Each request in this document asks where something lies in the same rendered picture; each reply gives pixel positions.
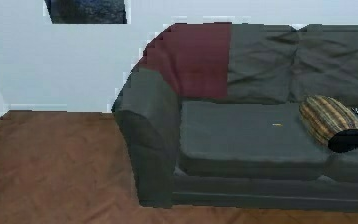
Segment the dark red blanket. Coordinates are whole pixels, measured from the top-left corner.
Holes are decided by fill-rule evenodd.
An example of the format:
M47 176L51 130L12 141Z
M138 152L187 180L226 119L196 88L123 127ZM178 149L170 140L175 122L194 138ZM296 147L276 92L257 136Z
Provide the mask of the dark red blanket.
M149 42L139 67L162 75L182 97L224 98L231 23L175 23Z

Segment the dark grey sofa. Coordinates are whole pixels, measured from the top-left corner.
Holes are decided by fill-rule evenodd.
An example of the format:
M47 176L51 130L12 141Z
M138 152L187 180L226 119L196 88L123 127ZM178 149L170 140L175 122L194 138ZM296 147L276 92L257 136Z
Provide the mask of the dark grey sofa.
M138 61L115 100L139 203L358 213L358 149L299 114L312 95L358 107L358 25L231 24L226 97L182 97Z

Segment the striped brown bolster pillow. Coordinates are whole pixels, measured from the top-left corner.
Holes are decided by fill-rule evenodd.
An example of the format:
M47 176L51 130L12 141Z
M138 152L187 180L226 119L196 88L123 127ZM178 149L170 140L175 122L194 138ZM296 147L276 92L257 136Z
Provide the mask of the striped brown bolster pillow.
M335 98L308 96L299 104L299 114L310 136L330 151L358 149L358 117Z

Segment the dark framed wall picture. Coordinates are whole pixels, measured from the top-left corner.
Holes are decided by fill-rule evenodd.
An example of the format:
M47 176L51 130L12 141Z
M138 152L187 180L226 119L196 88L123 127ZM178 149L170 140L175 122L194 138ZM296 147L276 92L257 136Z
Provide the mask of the dark framed wall picture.
M53 24L126 24L125 0L44 0Z

